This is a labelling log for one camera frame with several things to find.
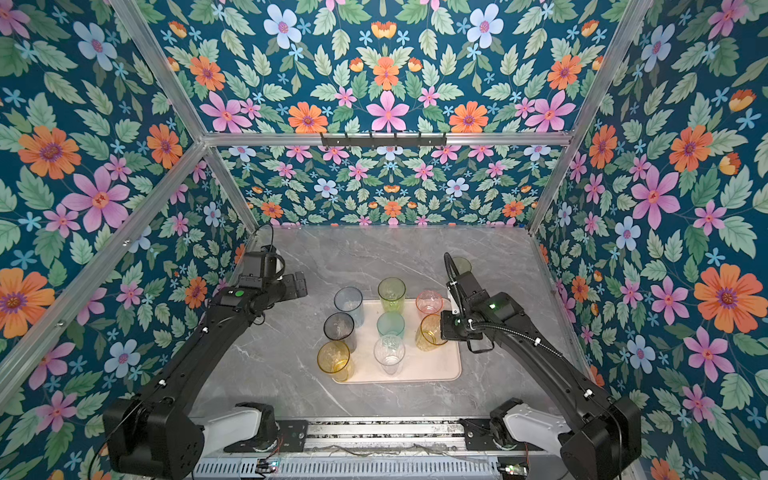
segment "glass rim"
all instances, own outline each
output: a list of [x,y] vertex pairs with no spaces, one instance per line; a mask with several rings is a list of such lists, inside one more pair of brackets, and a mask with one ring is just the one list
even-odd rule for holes
[[[398,296],[397,298],[386,298],[385,296],[382,295],[382,283],[384,283],[387,280],[397,280],[398,282],[400,282],[400,285],[402,285],[402,293],[400,294],[400,296]],[[382,298],[382,300],[386,300],[387,302],[396,302],[401,298],[403,298],[404,296],[406,296],[406,283],[396,276],[388,276],[384,280],[379,282],[379,286],[376,288],[376,291],[379,294],[379,297]]]
[[[344,362],[344,366],[342,366],[340,369],[334,370],[333,372],[329,372],[328,370],[324,369],[323,366],[320,365],[320,353],[322,353],[323,349],[326,348],[328,345],[330,345],[332,343],[341,343],[342,345],[344,345],[344,350],[346,350],[346,362]],[[349,347],[347,346],[346,343],[342,342],[341,340],[331,340],[331,341],[327,342],[325,345],[321,346],[320,350],[317,352],[317,367],[320,370],[322,370],[324,373],[328,373],[329,375],[332,375],[333,373],[338,373],[338,372],[341,372],[342,370],[344,370],[346,368],[346,366],[349,365],[349,360],[351,358],[352,358],[351,357],[351,353],[349,353]]]
[[[338,296],[339,296],[339,294],[340,294],[341,292],[343,292],[344,290],[347,290],[347,289],[355,290],[357,293],[359,293],[359,294],[360,294],[360,303],[358,303],[358,304],[357,304],[357,306],[356,306],[355,308],[353,308],[353,309],[350,309],[350,310],[344,310],[344,309],[340,308],[340,307],[339,307],[339,306],[336,304],[336,298],[338,298]],[[336,292],[336,295],[334,295],[334,296],[333,296],[333,306],[334,306],[334,307],[336,307],[337,309],[339,309],[339,311],[340,311],[341,313],[354,312],[355,310],[357,310],[358,308],[360,308],[360,306],[361,306],[361,305],[362,305],[362,292],[361,292],[361,291],[360,291],[360,289],[359,289],[359,288],[357,288],[356,286],[345,286],[345,287],[343,287],[342,289],[340,289],[338,292]]]
[[378,318],[378,319],[376,319],[376,330],[379,332],[379,335],[380,335],[380,336],[386,336],[386,335],[390,335],[389,333],[387,333],[386,335],[384,335],[384,334],[382,334],[382,331],[381,331],[381,330],[379,330],[379,320],[381,320],[381,318],[382,318],[384,315],[388,315],[388,314],[390,314],[390,313],[394,313],[395,315],[399,316],[399,317],[400,317],[400,319],[402,319],[402,329],[401,329],[399,332],[397,332],[397,333],[392,333],[391,335],[399,336],[399,335],[400,335],[400,333],[403,333],[403,332],[405,332],[405,331],[406,331],[406,318],[405,318],[405,317],[404,317],[404,316],[403,316],[403,315],[402,315],[400,312],[384,312],[384,313],[382,313],[381,315],[379,315],[379,318]]
[[[329,320],[331,320],[336,315],[346,315],[348,320],[349,320],[349,322],[352,324],[352,329],[349,331],[349,333],[346,336],[344,336],[344,337],[342,337],[340,339],[332,339],[331,337],[328,336],[328,332],[326,331],[326,327],[328,326]],[[325,334],[326,338],[328,340],[331,340],[331,341],[341,342],[344,339],[348,339],[354,332],[355,332],[355,320],[347,312],[334,312],[334,313],[331,313],[330,315],[328,315],[328,318],[326,318],[326,321],[323,324],[323,333]]]
[[434,313],[430,313],[429,315],[425,316],[425,317],[422,319],[422,322],[419,324],[419,332],[420,332],[420,333],[422,334],[422,336],[424,337],[424,340],[426,340],[427,342],[429,342],[431,345],[434,345],[434,346],[441,346],[441,345],[445,345],[446,343],[448,343],[448,340],[443,340],[443,341],[442,341],[442,343],[434,343],[434,342],[433,342],[433,341],[431,341],[429,338],[427,338],[427,335],[424,335],[424,321],[425,321],[425,320],[427,320],[427,319],[428,319],[430,316],[436,316],[436,317],[438,317],[438,325],[440,324],[440,321],[439,321],[439,320],[440,320],[440,315],[436,315],[436,314],[434,314]]
[[425,293],[427,293],[427,292],[430,292],[430,293],[437,293],[437,294],[438,294],[438,296],[440,297],[440,300],[441,300],[440,310],[442,310],[442,307],[445,305],[445,298],[443,298],[443,296],[442,296],[442,293],[438,292],[437,290],[423,290],[423,291],[422,291],[422,292],[421,292],[421,293],[420,293],[420,294],[419,294],[419,295],[416,297],[416,301],[415,301],[415,304],[416,304],[416,309],[417,309],[419,312],[421,312],[421,313],[427,313],[427,314],[429,314],[429,315],[435,315],[435,314],[436,314],[436,312],[425,312],[424,310],[422,310],[421,308],[419,308],[419,299],[420,299],[420,298],[422,298],[422,295],[423,295],[423,294],[425,294]]
[[381,362],[381,360],[379,360],[379,357],[376,355],[376,346],[377,346],[377,345],[379,345],[379,343],[380,343],[380,342],[381,342],[381,341],[384,339],[384,337],[385,337],[385,336],[394,336],[395,338],[397,338],[397,340],[398,340],[398,341],[400,341],[400,344],[401,344],[403,347],[405,347],[405,346],[406,346],[406,343],[405,343],[405,342],[403,342],[403,340],[400,338],[400,336],[399,336],[399,335],[392,335],[392,334],[387,334],[387,335],[383,335],[383,336],[380,336],[380,337],[379,337],[379,339],[378,339],[378,340],[376,340],[376,343],[374,343],[374,344],[373,344],[373,358],[374,358],[374,359],[376,359],[376,361],[377,361],[377,362],[378,362],[380,365],[384,365],[384,366],[395,366],[395,365],[398,365],[398,364],[400,364],[400,362],[402,362],[402,361],[403,361],[403,359],[406,357],[405,349],[403,349],[403,353],[402,353],[402,356],[401,356],[401,357],[399,357],[399,358],[398,358],[398,360],[397,360],[397,362],[395,362],[395,363],[390,363],[390,364],[387,364],[387,363],[382,363],[382,362]]

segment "diagonal metal bar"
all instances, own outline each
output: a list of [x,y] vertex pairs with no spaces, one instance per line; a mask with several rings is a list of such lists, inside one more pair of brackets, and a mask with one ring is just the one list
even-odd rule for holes
[[144,61],[147,62],[149,69],[154,74],[157,84],[163,89],[165,96],[170,100],[176,113],[179,115],[185,128],[190,133],[193,141],[200,141],[206,133],[203,121],[197,114],[192,101],[184,92],[179,79],[173,70],[170,69],[167,57],[160,47],[160,43],[154,36],[147,20],[141,14],[141,10],[136,5],[135,0],[111,0],[110,5],[131,39],[136,44]]
[[643,18],[653,2],[654,0],[629,0],[627,3],[624,16],[621,17],[619,25],[616,27],[616,33],[614,33],[614,37],[608,45],[608,50],[605,52],[603,65],[598,74],[595,75],[592,87],[589,89],[584,103],[581,104],[581,110],[579,110],[576,116],[574,128],[571,131],[573,141],[565,148],[554,166],[554,170],[549,176],[549,182],[547,182],[544,191],[541,192],[541,197],[539,197],[538,206],[536,207],[536,215],[529,224],[528,231],[534,233],[539,225],[541,225],[544,215],[549,210],[560,185],[565,179],[565,175],[568,173],[568,165],[576,157],[578,149],[581,147],[582,142],[584,142],[587,130],[589,130],[589,126],[592,124],[603,98],[608,93],[611,82],[614,80],[616,72],[624,60],[624,56],[627,54],[627,50],[629,50],[630,43],[632,43],[637,30],[643,24]]
[[[430,138],[442,135],[429,134]],[[381,140],[389,140],[390,144],[397,145],[397,140],[408,141],[409,144],[417,141],[419,134],[328,134],[326,141],[333,141],[339,146],[368,147],[374,139],[376,143]],[[560,145],[571,143],[572,135],[568,132],[551,131],[547,133],[515,132],[508,134],[445,134],[447,145]],[[323,137],[318,134],[259,134],[256,132],[243,132],[241,134],[206,134],[205,142],[211,147],[231,147],[233,145],[247,145],[258,147],[266,145],[309,145],[310,147],[323,146]]]
[[88,304],[94,290],[122,260],[131,242],[141,237],[144,228],[168,203],[170,195],[189,177],[204,154],[205,146],[202,142],[196,142],[187,149],[141,205],[112,234],[104,248],[80,270],[41,319],[3,359],[0,363],[0,412],[40,363],[40,359],[56,345],[59,336],[78,312]]
[[256,219],[253,218],[253,214],[248,208],[243,192],[235,183],[235,179],[232,173],[224,163],[224,159],[221,157],[218,149],[209,147],[206,154],[206,161],[208,166],[214,172],[214,176],[219,180],[221,190],[226,194],[232,203],[232,208],[237,212],[237,216],[240,217],[240,221],[245,225],[245,229],[249,234],[256,232]]

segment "glass cup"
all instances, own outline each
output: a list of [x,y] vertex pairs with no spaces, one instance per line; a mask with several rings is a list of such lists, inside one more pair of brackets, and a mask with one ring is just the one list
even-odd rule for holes
[[376,328],[380,336],[397,335],[402,338],[406,330],[406,319],[397,312],[384,312],[376,320]]
[[402,313],[406,302],[406,285],[397,277],[385,278],[379,284],[379,298],[385,312]]
[[328,340],[339,340],[346,343],[350,353],[357,348],[355,321],[348,313],[336,312],[329,316],[323,325],[323,332]]
[[355,321],[355,326],[360,328],[366,320],[362,311],[362,292],[354,286],[345,286],[333,297],[333,305],[344,313],[348,313]]
[[453,257],[453,264],[456,265],[459,275],[472,271],[472,264],[464,257]]
[[317,366],[337,382],[346,382],[354,373],[349,347],[338,340],[331,340],[320,347]]
[[388,375],[395,375],[402,367],[406,346],[397,335],[384,335],[373,346],[373,356]]
[[440,315],[427,315],[416,330],[416,346],[423,352],[445,345],[448,340],[440,338]]
[[434,290],[424,290],[416,297],[416,308],[422,313],[422,318],[432,313],[439,315],[442,310],[442,295]]

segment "pink flower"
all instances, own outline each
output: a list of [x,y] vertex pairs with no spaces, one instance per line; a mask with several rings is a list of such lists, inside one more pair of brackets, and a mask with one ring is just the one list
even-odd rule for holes
[[125,182],[128,180],[128,177],[126,175],[130,175],[134,173],[133,170],[125,166],[125,158],[117,158],[114,155],[109,156],[109,163],[104,164],[104,168],[109,170],[111,173],[110,178],[112,180],[120,179],[121,182]]
[[261,110],[261,105],[253,104],[253,100],[251,100],[250,98],[247,101],[240,100],[240,113],[248,114],[248,118],[250,118],[251,120],[253,120],[254,118],[261,118],[261,113],[259,113],[259,110]]
[[422,88],[422,96],[419,97],[419,101],[424,102],[424,108],[427,108],[429,105],[437,105],[438,98],[440,98],[440,94],[435,91],[435,87],[429,87],[429,90]]
[[587,345],[592,343],[592,336],[594,336],[594,332],[589,329],[589,325],[584,325],[581,327],[581,338],[584,339],[584,343]]
[[184,196],[184,194],[189,190],[190,188],[186,184],[181,184],[176,189],[175,192],[173,192],[170,195],[170,204],[175,205],[176,202],[181,202],[182,204],[185,204],[187,202],[187,197]]
[[571,168],[571,180],[576,180],[576,183],[581,181],[581,175],[587,173],[587,168],[584,166],[586,162],[587,154],[576,154],[576,157],[568,165]]
[[432,158],[439,158],[440,164],[445,165],[445,162],[448,160],[456,160],[458,158],[456,152],[459,151],[460,148],[459,145],[445,145],[443,148],[433,151]]
[[638,292],[640,289],[640,282],[632,283],[628,278],[624,279],[624,285],[619,290],[624,294],[624,303],[629,303],[632,308],[637,306],[637,301],[642,301],[643,296]]
[[525,124],[529,127],[538,125],[536,131],[549,131],[550,126],[552,126],[552,130],[562,130],[565,128],[565,121],[560,116],[570,114],[576,108],[575,104],[563,105],[563,101],[565,101],[565,90],[556,93],[552,97],[551,104],[545,99],[539,98],[535,104],[539,114],[531,115]]
[[647,155],[643,155],[640,158],[635,157],[632,160],[634,166],[629,169],[629,173],[633,174],[632,180],[637,181],[638,178],[645,180],[645,171],[650,168],[650,162],[647,161]]
[[710,334],[701,326],[696,330],[696,338],[698,342],[690,336],[683,339],[685,346],[695,352],[688,357],[689,366],[697,369],[704,365],[704,373],[711,382],[717,380],[717,369],[725,373],[735,372],[733,365],[719,355],[728,350],[727,340],[715,339],[710,343]]
[[720,219],[725,215],[727,208],[720,207],[715,208],[714,200],[707,202],[707,209],[697,208],[694,210],[696,216],[699,217],[694,222],[694,227],[704,228],[704,233],[709,236],[712,233],[712,227],[718,230],[725,227],[725,223]]
[[250,127],[253,125],[247,118],[238,115],[240,113],[240,102],[237,100],[229,100],[227,106],[224,106],[224,100],[213,92],[208,94],[208,101],[213,105],[202,104],[200,109],[208,116],[215,117],[214,130],[225,131],[230,129],[230,132],[239,134],[242,130],[240,127]]
[[528,114],[532,114],[536,111],[535,103],[533,100],[528,100],[527,98],[523,98],[523,101],[519,104],[515,105],[515,116],[516,117],[523,117],[528,118]]
[[419,0],[419,3],[422,5],[427,5],[429,3],[429,6],[432,7],[432,10],[437,12],[437,9],[440,6],[440,0]]
[[312,158],[312,154],[309,152],[310,146],[309,145],[296,145],[292,147],[286,147],[288,151],[286,152],[286,155],[288,158],[296,158],[296,161],[298,161],[300,164],[304,163],[305,158]]
[[22,37],[29,38],[29,32],[22,25],[29,22],[29,16],[21,10],[12,10],[12,8],[12,0],[0,0],[0,33],[10,35],[13,30],[16,30],[16,33]]
[[504,169],[506,167],[502,165],[502,161],[498,161],[495,164],[488,164],[488,175],[493,177],[500,177],[504,174]]
[[131,304],[138,305],[141,301],[139,296],[144,292],[143,288],[139,288],[136,282],[131,282],[131,285],[120,285],[120,291],[122,292],[117,297],[118,302],[123,303],[123,308],[126,310],[131,308]]
[[605,192],[605,185],[603,183],[603,174],[598,174],[596,177],[594,174],[589,174],[589,184],[584,185],[584,191],[587,192],[587,203],[593,202],[598,204],[600,202],[600,195]]
[[568,292],[565,291],[565,288],[563,288],[563,290],[558,288],[558,291],[560,292],[560,300],[565,307],[565,314],[568,315],[568,319],[571,323],[576,323],[576,314],[574,313],[576,299],[574,297],[568,298]]
[[710,25],[714,25],[714,28],[710,31],[709,40],[717,37],[718,33],[723,37],[730,35],[733,30],[733,23],[736,20],[740,20],[750,11],[750,8],[744,4],[744,0],[723,0],[721,6],[723,11],[713,13],[708,20]]
[[288,180],[293,178],[293,175],[296,175],[296,171],[293,169],[293,165],[285,165],[284,162],[280,162],[280,164],[277,166],[277,171],[281,177],[285,177]]
[[598,221],[600,219],[601,219],[600,217],[590,212],[589,215],[587,215],[587,218],[584,219],[584,222],[586,222],[584,224],[584,231],[589,233],[590,235],[594,235],[594,233],[598,231],[600,228],[598,226]]
[[195,184],[199,183],[200,180],[205,180],[208,178],[207,174],[205,173],[205,169],[208,168],[208,164],[205,163],[205,161],[199,161],[197,162],[197,165],[195,165],[194,170],[192,170],[192,180]]
[[683,387],[683,393],[687,399],[683,400],[683,406],[694,412],[694,418],[697,422],[701,423],[702,419],[707,419],[708,422],[714,422],[715,415],[710,410],[715,406],[715,401],[710,397],[702,397],[701,387],[694,385],[694,390],[691,391],[688,387]]
[[88,301],[88,304],[83,307],[82,310],[78,312],[78,323],[81,325],[85,325],[88,320],[91,318],[91,314],[95,313],[96,315],[101,315],[104,313],[104,304],[101,302],[98,302],[97,300],[101,300],[104,298],[104,295],[107,294],[107,289],[100,286],[95,291],[94,294],[91,296],[91,299]]
[[333,12],[333,8],[337,3],[339,5],[346,5],[346,0],[326,0],[326,8],[328,8],[329,12]]
[[58,390],[51,397],[51,405],[39,406],[35,413],[41,418],[38,424],[38,433],[42,432],[48,426],[51,426],[53,432],[58,432],[64,425],[64,419],[74,416],[78,412],[77,407],[70,406],[78,397],[77,393],[70,393],[64,397],[64,393]]
[[472,145],[469,152],[470,157],[477,157],[478,161],[483,161],[486,157],[493,157],[491,145]]
[[48,352],[43,357],[43,360],[40,361],[35,371],[29,376],[29,388],[33,390],[39,389],[40,385],[48,378],[48,372],[51,372],[51,375],[64,375],[67,372],[67,363],[59,359],[72,353],[73,349],[74,343],[69,342],[62,343]]
[[185,218],[183,214],[179,213],[176,215],[173,215],[170,217],[171,221],[173,222],[172,231],[176,232],[179,237],[184,235],[186,232],[189,231],[188,224],[190,223],[189,219]]
[[323,160],[333,160],[333,163],[341,164],[342,158],[349,158],[349,152],[344,151],[344,147],[320,147],[320,151],[324,151]]
[[683,318],[688,318],[688,309],[683,306],[682,302],[688,297],[688,289],[683,287],[672,290],[672,279],[670,277],[664,278],[662,282],[664,289],[662,290],[658,285],[651,285],[650,291],[659,299],[654,301],[651,305],[651,309],[654,312],[664,311],[664,319],[667,321],[667,325],[674,323],[674,314]]
[[672,172],[664,175],[664,178],[659,182],[659,170],[651,165],[645,178],[647,187],[640,184],[632,186],[632,196],[642,200],[632,211],[632,217],[643,218],[645,214],[648,214],[648,225],[656,230],[659,227],[659,223],[661,223],[661,212],[659,209],[664,210],[668,214],[677,212],[680,209],[677,198],[674,195],[664,194],[677,185],[677,178],[679,176],[679,173]]
[[78,212],[88,209],[83,217],[86,232],[92,232],[101,227],[102,217],[112,228],[118,228],[128,218],[128,210],[117,202],[128,198],[130,190],[125,185],[115,185],[110,188],[111,180],[106,168],[96,169],[95,185],[85,175],[74,174],[72,177],[74,184],[85,195],[69,194],[64,197],[61,204]]
[[58,230],[62,237],[67,238],[69,237],[69,230],[80,230],[80,225],[75,222],[78,218],[78,212],[67,212],[66,207],[62,204],[56,206],[55,212],[48,210],[43,212],[43,215],[50,220],[45,226],[49,232]]
[[391,91],[385,90],[381,97],[381,106],[376,104],[368,105],[366,110],[374,117],[379,117],[371,124],[371,130],[380,131],[386,127],[387,133],[395,130],[405,130],[406,123],[400,118],[408,113],[410,107],[406,104],[395,105],[395,95]]
[[347,106],[352,108],[352,102],[357,101],[357,97],[352,94],[352,88],[344,90],[344,87],[339,87],[339,93],[334,94],[336,100],[339,101],[339,106]]
[[421,180],[426,180],[426,179],[428,179],[428,178],[430,178],[430,177],[435,175],[432,172],[432,168],[433,168],[432,165],[429,165],[427,167],[427,164],[422,162],[422,164],[419,165],[418,167],[414,168],[413,171],[416,172],[416,178],[419,178]]

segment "orange flower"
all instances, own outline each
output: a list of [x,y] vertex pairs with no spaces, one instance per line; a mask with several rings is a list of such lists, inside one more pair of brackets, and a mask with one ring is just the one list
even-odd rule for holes
[[687,168],[692,172],[699,167],[699,162],[710,156],[713,139],[711,133],[704,133],[706,129],[703,125],[697,125],[695,130],[688,127],[680,133],[680,138],[674,139],[670,163],[675,170],[682,172]]
[[27,323],[35,325],[54,300],[52,288],[43,288],[48,279],[31,272],[24,278],[20,268],[0,270],[0,329],[7,339],[27,333]]
[[371,31],[376,38],[392,38],[397,32],[397,24],[394,22],[373,22],[371,24]]
[[659,460],[654,458],[650,463],[650,476],[654,480],[680,480],[680,475],[670,468],[670,464],[666,460]]
[[384,90],[392,90],[399,81],[398,73],[400,73],[400,67],[395,65],[391,57],[381,57],[379,64],[373,67],[373,74],[376,76],[373,80]]
[[187,287],[187,298],[184,302],[190,306],[190,308],[197,308],[203,304],[205,300],[205,294],[208,293],[208,287],[206,281],[201,276],[196,276],[190,281],[190,285]]
[[573,292],[577,302],[583,303],[587,299],[587,296],[589,296],[589,285],[587,285],[587,281],[580,276],[576,276],[571,284],[571,292]]
[[235,249],[235,264],[237,265],[240,263],[240,260],[243,259],[243,255],[245,254],[245,243],[241,243],[238,248]]
[[168,28],[176,34],[178,38],[184,38],[187,36],[187,27],[175,20],[168,24]]
[[296,128],[298,134],[324,134],[328,130],[328,119],[321,115],[320,107],[313,105],[310,107],[305,101],[300,101],[298,107],[291,107],[288,110],[290,118],[288,124]]
[[562,61],[556,61],[552,65],[552,71],[547,75],[549,87],[553,90],[565,90],[576,81],[576,75],[581,73],[581,59],[578,56],[565,55]]
[[720,171],[726,175],[738,174],[740,167],[741,159],[739,159],[739,154],[736,152],[731,152],[720,160]]
[[276,205],[272,202],[264,202],[261,204],[261,210],[269,218],[280,218],[283,216],[283,208],[280,205]]
[[358,58],[354,58],[354,59],[353,59],[353,60],[352,60],[352,61],[349,63],[349,69],[350,69],[351,71],[357,71],[357,72],[360,72],[360,71],[362,71],[362,59],[361,59],[360,57],[358,57]]
[[449,120],[453,125],[451,131],[455,134],[479,134],[488,124],[488,117],[485,116],[487,113],[488,109],[483,105],[478,106],[476,101],[469,101],[466,106],[459,105]]
[[384,206],[384,213],[389,215],[390,217],[397,217],[401,214],[402,207],[400,207],[400,204],[398,204],[395,201],[389,202],[387,205]]
[[598,368],[594,365],[589,365],[589,371],[592,372],[592,376],[594,377],[594,384],[599,387],[604,387],[605,380],[603,379],[603,376],[598,373]]
[[40,177],[47,174],[53,180],[60,180],[64,174],[74,172],[73,165],[80,164],[80,155],[75,153],[80,147],[58,128],[51,132],[48,127],[35,127],[33,136],[24,134],[18,142],[24,147],[18,156],[24,163],[32,164],[29,170]]
[[410,60],[408,60],[408,69],[409,69],[410,71],[419,71],[419,70],[421,70],[423,67],[424,67],[424,65],[422,65],[422,61],[421,61],[421,60],[419,60],[419,59],[418,59],[418,58],[416,58],[416,57],[411,57],[411,59],[410,59]]
[[589,22],[585,23],[584,26],[581,27],[581,34],[584,37],[588,37],[589,35],[592,35],[595,30],[598,29],[598,25],[600,22],[597,20],[590,20]]
[[166,124],[152,125],[151,136],[147,137],[147,146],[152,148],[152,158],[164,168],[170,170],[181,156],[181,145],[175,131],[170,131]]
[[216,91],[224,89],[224,74],[221,73],[221,67],[214,61],[208,61],[207,57],[192,57],[192,66],[190,71],[196,75],[197,83],[203,85],[208,90]]
[[704,319],[715,319],[715,328],[725,333],[733,332],[733,324],[742,333],[757,328],[752,315],[768,315],[768,300],[753,293],[763,291],[763,284],[752,273],[739,277],[741,269],[724,263],[720,272],[713,266],[701,274],[704,283],[697,283],[694,296],[702,300],[699,312]]
[[615,136],[616,129],[613,125],[603,125],[599,132],[592,137],[592,146],[589,147],[590,163],[592,167],[603,168],[614,157],[614,148],[618,143]]
[[523,205],[522,202],[513,201],[504,205],[503,212],[505,217],[516,217],[519,214],[522,214],[524,209],[525,209],[525,205]]
[[744,108],[749,107],[756,98],[757,95],[755,95],[751,90],[738,90],[730,98],[728,107],[730,107],[731,111],[743,110]]

